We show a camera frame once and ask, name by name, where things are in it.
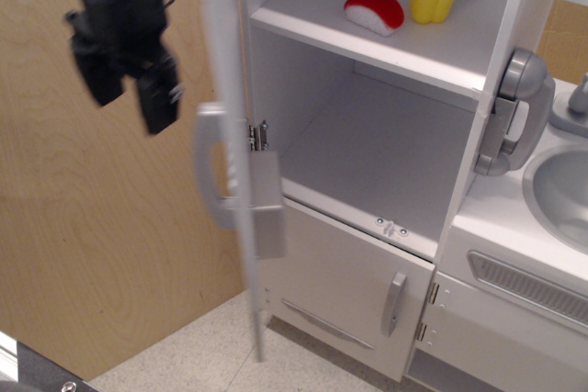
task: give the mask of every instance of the door hinge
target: door hinge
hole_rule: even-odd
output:
[[[433,282],[431,285],[431,292],[429,293],[429,303],[433,305],[435,303],[435,299],[437,298],[437,292],[439,291],[439,284]]]
[[[424,332],[426,331],[426,325],[421,322],[418,329],[416,330],[416,340],[422,342],[424,339]]]
[[[249,126],[249,150],[266,151],[269,149],[267,144],[267,129],[269,126],[264,120],[259,126]]]

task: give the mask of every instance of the red and white toy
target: red and white toy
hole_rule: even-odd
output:
[[[398,0],[347,0],[345,15],[353,23],[384,37],[404,23],[404,10]]]

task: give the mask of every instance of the wooden wall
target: wooden wall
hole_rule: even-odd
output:
[[[235,239],[192,178],[195,108],[213,99],[198,0],[169,9],[187,93],[181,119],[154,138],[132,91],[102,109],[88,97],[62,22],[76,5],[0,7],[0,330],[92,378],[242,284]],[[588,71],[586,18],[558,2],[541,43],[551,71],[575,83]]]
[[[537,52],[554,77],[578,84],[588,73],[588,7],[556,0]]]

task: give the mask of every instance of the lower cabinet door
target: lower cabinet door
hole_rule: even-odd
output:
[[[435,267],[288,200],[286,236],[259,262],[262,308],[400,381]]]
[[[435,282],[419,351],[504,392],[588,390],[588,335],[448,275]],[[429,384],[417,371],[410,376]],[[439,386],[441,376],[431,386],[455,391],[455,383]]]

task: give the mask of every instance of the vent grille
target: vent grille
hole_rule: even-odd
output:
[[[588,326],[588,297],[479,252],[468,261],[477,280]]]

